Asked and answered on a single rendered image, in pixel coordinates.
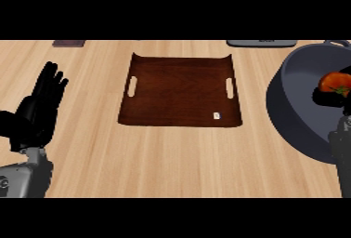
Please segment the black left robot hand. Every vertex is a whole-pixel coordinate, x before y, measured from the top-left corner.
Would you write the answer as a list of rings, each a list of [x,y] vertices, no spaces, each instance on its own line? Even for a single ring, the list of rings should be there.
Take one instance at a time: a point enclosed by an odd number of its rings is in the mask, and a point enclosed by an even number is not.
[[[0,137],[10,139],[13,152],[29,147],[44,148],[49,144],[66,85],[68,78],[57,70],[57,64],[49,61],[16,112],[0,111]]]

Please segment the grey flat appliance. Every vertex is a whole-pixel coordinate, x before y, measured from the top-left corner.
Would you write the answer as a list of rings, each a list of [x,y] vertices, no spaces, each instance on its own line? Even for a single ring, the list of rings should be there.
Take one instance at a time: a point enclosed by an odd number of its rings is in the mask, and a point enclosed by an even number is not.
[[[298,40],[225,40],[234,47],[292,47]]]

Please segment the dark purple flat object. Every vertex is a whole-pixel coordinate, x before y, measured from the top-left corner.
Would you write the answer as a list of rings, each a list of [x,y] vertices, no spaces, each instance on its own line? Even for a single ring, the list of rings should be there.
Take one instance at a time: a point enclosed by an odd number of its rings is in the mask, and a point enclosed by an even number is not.
[[[82,47],[87,40],[54,40],[53,47]]]

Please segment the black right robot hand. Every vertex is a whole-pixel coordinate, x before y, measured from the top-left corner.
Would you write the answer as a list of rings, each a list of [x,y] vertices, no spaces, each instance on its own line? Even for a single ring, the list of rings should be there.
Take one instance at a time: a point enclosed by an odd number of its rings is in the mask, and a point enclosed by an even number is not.
[[[351,66],[339,70],[339,73],[348,73],[351,75]],[[317,105],[342,108],[342,114],[351,115],[351,92],[343,97],[335,92],[321,92],[318,87],[312,91],[312,101]]]

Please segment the dark brown wooden tray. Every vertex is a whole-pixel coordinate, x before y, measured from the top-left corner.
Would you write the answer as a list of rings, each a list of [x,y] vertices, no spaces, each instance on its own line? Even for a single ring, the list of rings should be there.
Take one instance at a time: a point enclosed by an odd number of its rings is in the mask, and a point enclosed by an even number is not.
[[[236,127],[243,124],[233,60],[131,56],[127,77],[137,80],[124,95],[118,123],[127,126]]]

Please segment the red tomato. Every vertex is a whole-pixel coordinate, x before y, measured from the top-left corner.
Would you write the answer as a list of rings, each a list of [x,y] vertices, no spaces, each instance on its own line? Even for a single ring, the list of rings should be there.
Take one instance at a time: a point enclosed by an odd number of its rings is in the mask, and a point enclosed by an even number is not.
[[[335,92],[345,97],[351,92],[351,75],[339,72],[326,74],[318,82],[318,90]]]

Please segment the dark grey pot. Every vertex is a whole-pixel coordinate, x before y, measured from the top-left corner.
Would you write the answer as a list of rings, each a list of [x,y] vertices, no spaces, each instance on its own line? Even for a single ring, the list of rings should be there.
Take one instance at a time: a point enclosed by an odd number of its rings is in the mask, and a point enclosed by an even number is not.
[[[312,91],[321,77],[351,66],[351,43],[324,40],[296,48],[283,60],[265,91],[265,109],[284,141],[308,157],[335,164],[327,134],[338,127],[342,108],[320,106]]]

